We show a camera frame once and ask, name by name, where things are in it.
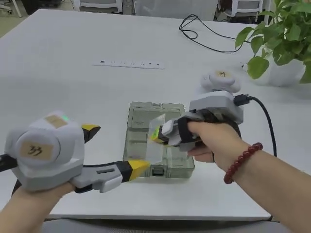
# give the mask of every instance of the wrist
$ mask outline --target wrist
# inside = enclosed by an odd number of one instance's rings
[[[228,147],[230,151],[226,154],[215,154],[214,159],[217,166],[227,172],[230,166],[238,159],[240,155],[243,154],[244,151],[248,149],[250,145],[242,140],[237,140],[232,143]]]

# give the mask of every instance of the table surface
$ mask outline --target table surface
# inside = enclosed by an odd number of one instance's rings
[[[217,53],[187,40],[181,20],[86,12],[39,10],[0,39],[0,141],[10,129],[25,126],[53,110],[81,123],[101,125],[86,145],[85,164],[121,160],[129,104],[132,101],[182,103],[187,108],[199,90],[200,77],[215,68],[231,70],[242,92],[261,99],[271,115],[280,159],[311,173],[308,125],[310,87],[255,85],[241,69],[252,52]],[[208,22],[221,34],[236,36],[241,24]],[[198,40],[232,50],[199,23]],[[98,59],[153,60],[165,70],[93,66]],[[243,138],[262,142],[272,152],[267,120],[255,103],[245,106]],[[235,183],[223,182],[214,164],[196,163],[188,180],[140,178],[100,194],[69,194],[51,217],[257,220],[269,214]],[[11,171],[0,175],[0,208],[15,183]]]

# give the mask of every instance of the floor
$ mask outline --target floor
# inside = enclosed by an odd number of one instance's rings
[[[71,2],[70,0],[63,0],[58,9],[65,11],[73,11],[76,6],[73,5],[72,3],[73,2]],[[20,0],[17,0],[17,4],[22,14],[21,18],[18,17],[15,11],[15,7],[11,3],[6,5],[10,6],[11,9],[13,10],[12,15],[8,15],[6,10],[0,9],[0,38],[28,17],[22,2]]]

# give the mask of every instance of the red bead bracelet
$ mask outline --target red bead bracelet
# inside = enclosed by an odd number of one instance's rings
[[[248,150],[244,151],[243,154],[238,157],[238,159],[231,165],[231,167],[226,172],[225,177],[224,177],[224,182],[226,184],[232,183],[233,182],[232,177],[237,172],[239,167],[241,167],[241,165],[246,160],[248,160],[253,154],[255,154],[258,150],[262,150],[262,149],[263,149],[263,145],[260,142],[258,142],[250,146]]]

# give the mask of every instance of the white flower pot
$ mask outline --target white flower pot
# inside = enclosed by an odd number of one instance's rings
[[[292,60],[283,66],[275,64],[271,55],[267,60],[270,63],[269,68],[260,78],[254,80],[258,85],[291,86],[299,83],[304,74],[305,66],[299,60]]]

